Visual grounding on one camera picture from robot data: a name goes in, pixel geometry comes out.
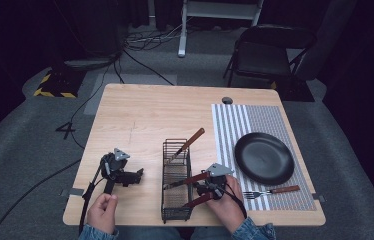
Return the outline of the black base with hazard tape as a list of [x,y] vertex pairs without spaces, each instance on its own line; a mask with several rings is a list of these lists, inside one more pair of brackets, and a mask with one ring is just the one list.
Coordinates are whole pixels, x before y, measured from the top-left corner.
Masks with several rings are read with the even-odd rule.
[[49,70],[35,90],[34,96],[77,98],[85,75],[85,71]]

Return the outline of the person's right hand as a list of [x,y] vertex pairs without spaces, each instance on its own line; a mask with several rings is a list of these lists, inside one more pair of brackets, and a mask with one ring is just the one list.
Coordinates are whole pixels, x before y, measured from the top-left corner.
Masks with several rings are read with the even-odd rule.
[[[226,191],[243,201],[241,187],[236,178],[227,175]],[[226,229],[233,234],[245,220],[245,216],[239,204],[227,193],[219,200],[210,200],[207,206],[213,211]]]

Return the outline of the white metal stand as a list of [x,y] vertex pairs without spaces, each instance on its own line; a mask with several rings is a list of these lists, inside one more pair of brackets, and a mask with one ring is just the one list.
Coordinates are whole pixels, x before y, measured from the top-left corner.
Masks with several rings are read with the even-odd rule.
[[183,0],[178,56],[183,58],[186,55],[188,17],[250,20],[254,26],[258,23],[263,3],[264,0],[251,4]]

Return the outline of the grey striped placemat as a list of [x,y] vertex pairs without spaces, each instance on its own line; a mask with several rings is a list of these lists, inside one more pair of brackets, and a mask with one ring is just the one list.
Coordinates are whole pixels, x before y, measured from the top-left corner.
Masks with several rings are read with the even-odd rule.
[[[234,176],[240,181],[244,191],[264,191],[294,185],[300,187],[300,190],[295,192],[249,199],[245,203],[248,210],[314,211],[316,209],[278,107],[214,104],[212,113],[218,162],[234,171]],[[258,183],[246,176],[238,167],[234,156],[235,144],[242,136],[254,132],[270,134],[280,139],[290,150],[295,169],[292,177],[284,184]]]

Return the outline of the black plate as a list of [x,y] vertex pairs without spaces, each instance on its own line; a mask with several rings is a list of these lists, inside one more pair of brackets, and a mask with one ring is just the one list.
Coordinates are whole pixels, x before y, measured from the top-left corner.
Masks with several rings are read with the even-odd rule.
[[288,147],[267,133],[248,133],[234,147],[235,161],[250,179],[265,185],[280,185],[293,175],[294,158]]

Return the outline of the black folding chair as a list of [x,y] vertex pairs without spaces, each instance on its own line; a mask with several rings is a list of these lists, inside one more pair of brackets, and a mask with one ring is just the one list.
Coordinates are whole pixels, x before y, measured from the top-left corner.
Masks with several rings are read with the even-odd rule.
[[227,86],[231,86],[234,74],[270,83],[290,81],[316,41],[316,34],[303,27],[258,24],[248,28],[234,44],[223,75],[229,76]]

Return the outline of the wooden-handled fork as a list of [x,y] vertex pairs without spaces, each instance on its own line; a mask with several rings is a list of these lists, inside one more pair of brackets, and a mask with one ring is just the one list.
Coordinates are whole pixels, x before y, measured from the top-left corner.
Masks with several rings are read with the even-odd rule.
[[294,185],[294,186],[275,188],[275,189],[270,189],[270,190],[265,190],[265,191],[247,191],[247,192],[243,192],[243,197],[245,199],[256,199],[261,196],[273,195],[273,194],[279,194],[279,193],[287,193],[287,192],[295,192],[299,190],[300,190],[300,187],[298,185]]

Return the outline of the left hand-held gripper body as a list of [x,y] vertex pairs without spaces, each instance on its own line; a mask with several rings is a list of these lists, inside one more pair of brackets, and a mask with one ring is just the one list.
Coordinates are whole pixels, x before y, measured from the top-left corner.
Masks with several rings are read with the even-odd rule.
[[101,158],[101,175],[106,179],[104,193],[111,194],[115,184],[127,187],[132,183],[130,174],[124,170],[128,158],[129,155],[118,148]]

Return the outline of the wooden-handled steak knife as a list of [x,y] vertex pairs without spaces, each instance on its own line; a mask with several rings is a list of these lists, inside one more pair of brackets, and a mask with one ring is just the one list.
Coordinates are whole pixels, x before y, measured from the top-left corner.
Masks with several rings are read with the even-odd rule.
[[200,136],[202,136],[205,133],[205,129],[199,128],[167,161],[166,163],[172,162],[177,156],[185,151],[192,143],[194,143]]

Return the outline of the black wire cutlery basket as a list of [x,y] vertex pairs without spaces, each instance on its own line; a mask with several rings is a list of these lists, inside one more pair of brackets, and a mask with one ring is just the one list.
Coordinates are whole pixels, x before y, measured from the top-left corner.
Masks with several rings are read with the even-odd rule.
[[192,186],[185,180],[192,176],[190,150],[183,150],[186,139],[166,139],[163,142],[161,218],[163,223],[190,219]]

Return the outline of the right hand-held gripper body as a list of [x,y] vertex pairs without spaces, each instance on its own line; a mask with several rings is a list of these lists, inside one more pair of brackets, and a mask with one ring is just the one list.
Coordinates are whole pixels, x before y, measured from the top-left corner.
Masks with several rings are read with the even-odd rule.
[[234,171],[219,163],[214,163],[206,170],[206,173],[208,177],[205,178],[205,185],[212,193],[212,198],[221,199],[225,192],[227,176],[232,175]]

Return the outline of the person's left hand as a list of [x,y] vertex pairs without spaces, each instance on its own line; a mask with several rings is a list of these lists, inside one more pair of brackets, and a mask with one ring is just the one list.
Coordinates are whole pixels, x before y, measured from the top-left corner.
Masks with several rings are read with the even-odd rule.
[[87,212],[87,224],[107,234],[115,230],[115,211],[118,197],[102,193]]

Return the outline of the wooden-handled table knife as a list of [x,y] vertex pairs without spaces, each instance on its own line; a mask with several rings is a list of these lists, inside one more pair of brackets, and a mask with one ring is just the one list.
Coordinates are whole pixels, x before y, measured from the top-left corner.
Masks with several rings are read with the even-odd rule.
[[203,172],[203,173],[200,173],[200,174],[192,176],[192,177],[188,177],[188,178],[183,179],[183,180],[179,180],[179,181],[176,181],[176,182],[173,182],[173,183],[170,183],[170,184],[165,184],[163,186],[163,190],[172,189],[172,188],[175,188],[175,187],[178,187],[178,186],[181,186],[181,185],[192,184],[192,183],[200,181],[200,180],[205,180],[208,177],[210,177],[210,172]]

